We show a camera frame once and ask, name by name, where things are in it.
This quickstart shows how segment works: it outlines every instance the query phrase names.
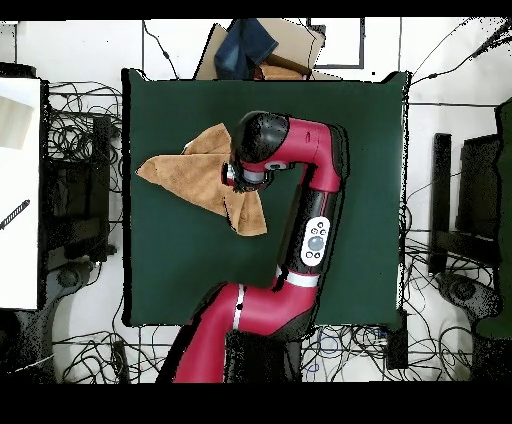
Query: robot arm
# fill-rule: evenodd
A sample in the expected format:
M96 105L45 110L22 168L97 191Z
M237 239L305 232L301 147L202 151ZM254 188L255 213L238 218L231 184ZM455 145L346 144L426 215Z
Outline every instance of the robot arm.
M241 121L222 180L236 191L267 187L274 171L304 170L269 288L223 283L183 326L157 382L224 379L225 338L233 330L290 341L307 329L342 187L342 128L267 112Z

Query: white control panel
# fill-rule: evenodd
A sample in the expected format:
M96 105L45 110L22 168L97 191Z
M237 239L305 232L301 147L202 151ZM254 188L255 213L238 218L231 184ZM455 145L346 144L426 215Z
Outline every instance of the white control panel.
M316 266L324 257L330 227L331 223L324 216L311 218L306 224L306 233L300 252L300 258L305 265Z

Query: black border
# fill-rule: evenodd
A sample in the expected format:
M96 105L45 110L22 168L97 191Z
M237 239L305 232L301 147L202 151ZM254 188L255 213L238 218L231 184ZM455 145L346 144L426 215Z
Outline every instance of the black border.
M131 114L131 83L130 69L121 69L122 84L122 131L121 131L121 152L123 158L122 178L122 205L123 205L123 269L124 269L124 309L121 315L121 322L126 327L133 327L130 320L132 314L132 233L131 233L131 155L130 155L130 114Z

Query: dark green tabletop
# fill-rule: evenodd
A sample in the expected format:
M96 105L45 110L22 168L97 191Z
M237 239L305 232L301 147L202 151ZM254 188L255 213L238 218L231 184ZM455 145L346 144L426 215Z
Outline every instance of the dark green tabletop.
M398 73L379 84L145 81L134 70L124 73L123 124L129 128L123 143L130 149L124 158L130 169L124 179L130 215L125 321L182 325L220 281L270 284L300 169L279 173L260 191L268 233L256 237L237 235L225 218L135 175L152 156L180 154L208 127L222 122L231 133L251 110L345 127L351 173L317 323L394 321L406 78Z

